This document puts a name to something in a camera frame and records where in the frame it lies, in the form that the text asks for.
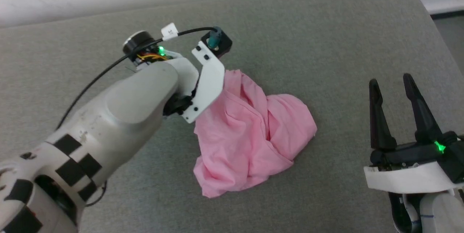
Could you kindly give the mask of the grey fabric sofa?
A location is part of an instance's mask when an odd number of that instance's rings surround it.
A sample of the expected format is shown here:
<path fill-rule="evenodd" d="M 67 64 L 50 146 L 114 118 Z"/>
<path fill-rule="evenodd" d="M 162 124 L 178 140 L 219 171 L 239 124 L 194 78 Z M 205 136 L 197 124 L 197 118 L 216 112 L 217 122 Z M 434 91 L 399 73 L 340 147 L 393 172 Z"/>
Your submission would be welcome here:
<path fill-rule="evenodd" d="M 209 199 L 194 126 L 171 116 L 109 179 L 81 233 L 395 233 L 388 195 L 363 171 L 370 79 L 399 144 L 416 131 L 406 72 L 442 131 L 464 134 L 464 76 L 420 0 L 219 0 L 0 29 L 0 161 L 46 139 L 128 36 L 159 38 L 171 22 L 221 27 L 233 41 L 225 67 L 298 97 L 318 131 L 291 168 Z"/>

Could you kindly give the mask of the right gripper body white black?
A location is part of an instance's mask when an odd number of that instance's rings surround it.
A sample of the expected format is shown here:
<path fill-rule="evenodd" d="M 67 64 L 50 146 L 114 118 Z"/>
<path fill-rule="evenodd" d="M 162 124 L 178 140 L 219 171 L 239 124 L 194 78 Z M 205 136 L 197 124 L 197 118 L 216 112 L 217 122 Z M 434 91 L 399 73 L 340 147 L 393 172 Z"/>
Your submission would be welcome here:
<path fill-rule="evenodd" d="M 446 132 L 428 143 L 376 149 L 364 167 L 367 186 L 395 194 L 424 194 L 464 187 L 464 134 Z"/>

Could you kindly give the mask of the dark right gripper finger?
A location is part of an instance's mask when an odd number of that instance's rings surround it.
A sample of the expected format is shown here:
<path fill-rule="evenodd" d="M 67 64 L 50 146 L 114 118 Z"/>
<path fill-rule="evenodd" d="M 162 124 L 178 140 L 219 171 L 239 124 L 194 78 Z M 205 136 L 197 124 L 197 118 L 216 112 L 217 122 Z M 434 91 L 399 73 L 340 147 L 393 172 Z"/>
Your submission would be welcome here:
<path fill-rule="evenodd" d="M 403 75 L 407 98 L 411 101 L 416 124 L 415 138 L 418 143 L 434 143 L 442 131 L 436 122 L 430 108 L 409 73 Z"/>
<path fill-rule="evenodd" d="M 372 149 L 393 150 L 396 139 L 391 135 L 382 108 L 383 98 L 375 78 L 369 82 L 370 147 Z"/>

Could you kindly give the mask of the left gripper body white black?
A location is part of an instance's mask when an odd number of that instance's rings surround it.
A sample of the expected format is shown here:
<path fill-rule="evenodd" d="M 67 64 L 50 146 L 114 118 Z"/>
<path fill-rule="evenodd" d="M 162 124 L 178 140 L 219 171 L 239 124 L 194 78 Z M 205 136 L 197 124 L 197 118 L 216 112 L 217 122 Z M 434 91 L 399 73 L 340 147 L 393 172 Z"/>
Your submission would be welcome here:
<path fill-rule="evenodd" d="M 131 35 L 123 44 L 123 53 L 138 71 L 155 62 L 166 62 L 176 69 L 178 88 L 164 106 L 164 116 L 178 114 L 192 123 L 222 93 L 225 67 L 201 40 L 192 50 L 193 56 L 202 65 L 201 70 L 180 53 L 155 45 L 154 38 L 147 31 Z"/>

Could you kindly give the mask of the pink garment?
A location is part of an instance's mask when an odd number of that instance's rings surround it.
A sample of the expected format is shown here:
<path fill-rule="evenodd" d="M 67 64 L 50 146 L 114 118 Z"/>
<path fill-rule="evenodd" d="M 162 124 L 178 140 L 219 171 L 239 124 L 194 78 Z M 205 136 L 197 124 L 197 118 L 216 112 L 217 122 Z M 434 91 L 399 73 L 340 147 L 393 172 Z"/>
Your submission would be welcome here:
<path fill-rule="evenodd" d="M 300 99 L 266 95 L 242 71 L 226 71 L 221 95 L 195 122 L 202 195 L 247 190 L 290 168 L 318 128 Z"/>

